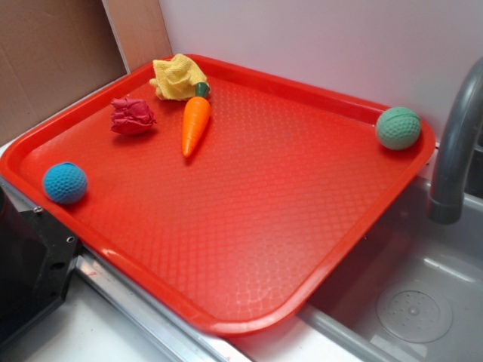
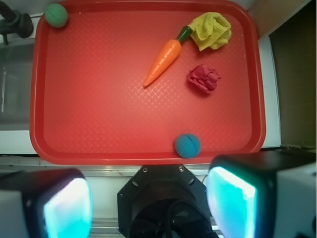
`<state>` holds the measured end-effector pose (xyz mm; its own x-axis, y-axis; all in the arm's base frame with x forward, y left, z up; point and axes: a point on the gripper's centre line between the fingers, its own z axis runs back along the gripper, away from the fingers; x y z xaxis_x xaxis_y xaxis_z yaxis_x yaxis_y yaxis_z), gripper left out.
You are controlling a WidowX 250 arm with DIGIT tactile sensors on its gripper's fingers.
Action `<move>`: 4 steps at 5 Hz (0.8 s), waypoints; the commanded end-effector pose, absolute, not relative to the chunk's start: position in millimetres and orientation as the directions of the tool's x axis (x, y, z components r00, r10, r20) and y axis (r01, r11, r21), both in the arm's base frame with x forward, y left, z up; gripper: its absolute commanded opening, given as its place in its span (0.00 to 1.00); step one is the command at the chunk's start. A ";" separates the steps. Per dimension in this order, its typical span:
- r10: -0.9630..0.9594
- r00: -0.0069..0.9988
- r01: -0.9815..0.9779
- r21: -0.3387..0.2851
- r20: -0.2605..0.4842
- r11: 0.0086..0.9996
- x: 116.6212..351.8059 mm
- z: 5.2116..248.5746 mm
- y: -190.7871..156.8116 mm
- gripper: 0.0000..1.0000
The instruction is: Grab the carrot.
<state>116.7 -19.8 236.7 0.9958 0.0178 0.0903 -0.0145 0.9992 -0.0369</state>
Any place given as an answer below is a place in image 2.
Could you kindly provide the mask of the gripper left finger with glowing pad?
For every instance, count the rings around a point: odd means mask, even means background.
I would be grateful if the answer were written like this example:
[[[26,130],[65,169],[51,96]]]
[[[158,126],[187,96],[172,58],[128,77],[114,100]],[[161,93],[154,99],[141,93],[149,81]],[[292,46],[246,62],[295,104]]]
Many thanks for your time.
[[[92,218],[91,186],[78,169],[0,175],[2,238],[87,238]]]

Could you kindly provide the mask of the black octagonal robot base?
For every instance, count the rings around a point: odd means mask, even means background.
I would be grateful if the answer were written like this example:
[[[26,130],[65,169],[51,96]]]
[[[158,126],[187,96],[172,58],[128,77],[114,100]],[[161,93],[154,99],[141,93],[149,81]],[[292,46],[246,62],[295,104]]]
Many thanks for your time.
[[[216,238],[206,186],[183,165],[142,166],[117,194],[126,238]]]

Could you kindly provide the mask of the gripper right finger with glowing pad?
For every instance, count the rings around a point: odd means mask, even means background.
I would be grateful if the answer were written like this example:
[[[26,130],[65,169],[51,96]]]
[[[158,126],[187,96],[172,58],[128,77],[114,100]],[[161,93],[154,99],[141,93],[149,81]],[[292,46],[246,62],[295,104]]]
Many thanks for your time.
[[[226,238],[314,238],[317,235],[317,158],[273,150],[215,157],[207,201]]]

